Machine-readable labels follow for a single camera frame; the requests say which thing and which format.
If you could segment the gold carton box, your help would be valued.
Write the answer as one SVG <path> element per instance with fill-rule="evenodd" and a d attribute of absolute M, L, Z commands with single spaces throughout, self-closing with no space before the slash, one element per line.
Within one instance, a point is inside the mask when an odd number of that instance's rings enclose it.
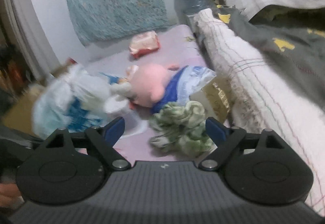
<path fill-rule="evenodd" d="M 227 80 L 216 76 L 204 87 L 192 93 L 190 99 L 203 105 L 207 118 L 213 117 L 224 123 L 231 111 L 230 92 Z"/>

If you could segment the green white knotted towel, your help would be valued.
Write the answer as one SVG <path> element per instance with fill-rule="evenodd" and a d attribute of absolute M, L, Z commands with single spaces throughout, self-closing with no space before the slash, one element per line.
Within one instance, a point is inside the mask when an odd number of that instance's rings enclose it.
<path fill-rule="evenodd" d="M 150 117 L 149 125 L 156 132 L 150 145 L 162 152 L 198 157 L 215 148 L 206 133 L 206 110 L 197 101 L 188 101 L 184 106 L 169 102 Z"/>

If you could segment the white blue plastic bag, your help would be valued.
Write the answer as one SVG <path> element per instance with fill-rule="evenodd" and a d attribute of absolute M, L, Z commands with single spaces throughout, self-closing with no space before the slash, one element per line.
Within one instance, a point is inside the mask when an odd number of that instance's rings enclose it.
<path fill-rule="evenodd" d="M 42 139 L 59 128 L 82 132 L 105 126 L 129 111 L 128 98 L 119 95 L 118 77 L 90 74 L 79 64 L 53 78 L 32 109 L 32 131 Z"/>

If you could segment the pink plush toy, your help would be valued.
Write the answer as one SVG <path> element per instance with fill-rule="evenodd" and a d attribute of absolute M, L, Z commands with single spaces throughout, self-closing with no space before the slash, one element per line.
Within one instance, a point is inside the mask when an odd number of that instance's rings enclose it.
<path fill-rule="evenodd" d="M 154 63 L 139 66 L 128 77 L 131 85 L 130 109 L 144 107 L 151 113 L 158 113 L 167 103 L 176 102 L 179 99 L 177 87 L 185 69 Z"/>

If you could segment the blue white diaper pack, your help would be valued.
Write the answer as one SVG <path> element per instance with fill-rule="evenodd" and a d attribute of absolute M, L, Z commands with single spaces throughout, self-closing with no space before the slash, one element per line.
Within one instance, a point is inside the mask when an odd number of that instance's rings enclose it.
<path fill-rule="evenodd" d="M 203 66 L 185 66 L 174 75 L 177 103 L 185 105 L 190 95 L 199 91 L 216 77 L 216 72 Z"/>

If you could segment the white striped rolled blanket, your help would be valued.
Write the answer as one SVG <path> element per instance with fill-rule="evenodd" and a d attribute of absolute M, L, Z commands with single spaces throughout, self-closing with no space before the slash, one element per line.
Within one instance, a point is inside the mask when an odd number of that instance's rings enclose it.
<path fill-rule="evenodd" d="M 229 82 L 236 126 L 278 133 L 309 165 L 314 182 L 307 204 L 324 215 L 324 111 L 276 63 L 237 37 L 210 8 L 194 21 L 214 69 Z"/>

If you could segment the red wet wipes pack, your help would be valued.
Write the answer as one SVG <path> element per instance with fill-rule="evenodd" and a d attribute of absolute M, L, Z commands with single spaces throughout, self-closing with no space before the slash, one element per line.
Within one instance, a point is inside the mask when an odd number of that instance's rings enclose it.
<path fill-rule="evenodd" d="M 131 56 L 138 59 L 149 53 L 159 50 L 161 44 L 155 31 L 147 31 L 132 37 L 129 44 Z"/>

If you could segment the dark green yellow-print blanket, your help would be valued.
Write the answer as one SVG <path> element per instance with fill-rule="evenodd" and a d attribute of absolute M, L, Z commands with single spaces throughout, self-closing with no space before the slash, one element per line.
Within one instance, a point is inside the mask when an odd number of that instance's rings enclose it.
<path fill-rule="evenodd" d="M 254 48 L 271 57 L 318 106 L 324 108 L 324 8 L 269 5 L 252 18 L 220 7 L 213 15 Z"/>

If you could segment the white curtain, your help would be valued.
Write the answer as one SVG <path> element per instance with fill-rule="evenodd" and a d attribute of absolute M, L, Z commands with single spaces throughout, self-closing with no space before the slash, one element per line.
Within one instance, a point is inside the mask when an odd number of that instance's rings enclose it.
<path fill-rule="evenodd" d="M 1 0 L 9 36 L 18 46 L 33 75 L 42 79 L 60 66 L 31 0 Z"/>

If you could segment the grey patterned bed sheet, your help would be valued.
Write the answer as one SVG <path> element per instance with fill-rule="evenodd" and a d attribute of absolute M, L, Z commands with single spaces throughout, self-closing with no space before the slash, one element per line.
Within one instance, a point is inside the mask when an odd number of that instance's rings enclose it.
<path fill-rule="evenodd" d="M 311 10 L 324 8 L 324 0 L 236 0 L 235 2 L 236 8 L 242 11 L 242 14 L 249 20 L 271 5 Z"/>

